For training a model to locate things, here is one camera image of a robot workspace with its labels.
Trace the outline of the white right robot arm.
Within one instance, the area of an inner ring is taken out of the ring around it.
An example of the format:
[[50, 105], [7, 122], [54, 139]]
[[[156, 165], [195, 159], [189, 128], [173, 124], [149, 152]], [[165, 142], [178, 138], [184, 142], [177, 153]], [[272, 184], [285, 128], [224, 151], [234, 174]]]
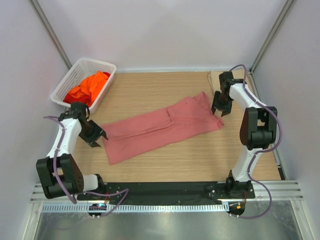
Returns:
[[252, 191], [252, 172], [263, 153], [276, 141], [279, 124], [278, 110], [267, 106], [252, 95], [250, 89], [242, 83], [225, 81], [216, 91], [211, 110], [220, 111], [221, 116], [231, 113], [232, 103], [243, 109], [243, 118], [239, 130], [239, 139], [243, 145], [236, 165], [230, 171], [221, 191], [228, 198], [243, 197]]

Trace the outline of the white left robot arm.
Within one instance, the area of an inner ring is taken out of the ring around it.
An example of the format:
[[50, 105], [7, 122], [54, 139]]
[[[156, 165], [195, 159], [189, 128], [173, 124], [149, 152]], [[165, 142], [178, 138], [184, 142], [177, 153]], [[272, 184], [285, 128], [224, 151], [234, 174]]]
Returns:
[[101, 200], [106, 188], [99, 183], [96, 174], [83, 175], [73, 153], [77, 139], [81, 138], [91, 148], [99, 147], [97, 140], [107, 139], [106, 132], [93, 120], [79, 114], [68, 115], [66, 112], [58, 116], [45, 116], [58, 124], [58, 131], [53, 146], [42, 159], [36, 162], [36, 171], [47, 199], [66, 196], [76, 204], [76, 195], [88, 191], [95, 200]]

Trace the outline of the pink t shirt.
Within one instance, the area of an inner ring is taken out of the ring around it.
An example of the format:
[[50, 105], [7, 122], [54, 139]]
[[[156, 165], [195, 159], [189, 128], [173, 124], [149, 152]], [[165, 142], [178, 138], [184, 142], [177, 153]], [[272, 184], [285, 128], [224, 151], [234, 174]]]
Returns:
[[165, 108], [103, 125], [107, 135], [103, 143], [109, 163], [115, 165], [223, 126], [211, 110], [208, 95], [200, 92]]

